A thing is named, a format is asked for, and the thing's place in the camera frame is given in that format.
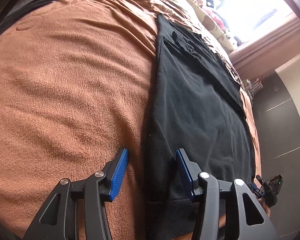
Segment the person's right hand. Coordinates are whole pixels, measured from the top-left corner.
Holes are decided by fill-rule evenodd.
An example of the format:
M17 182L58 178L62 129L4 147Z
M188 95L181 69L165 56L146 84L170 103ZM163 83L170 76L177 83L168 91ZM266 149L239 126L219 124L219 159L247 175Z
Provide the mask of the person's right hand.
M266 204L264 198L258 198L258 202L262 205L264 211L266 212L267 216L270 217L270 207Z

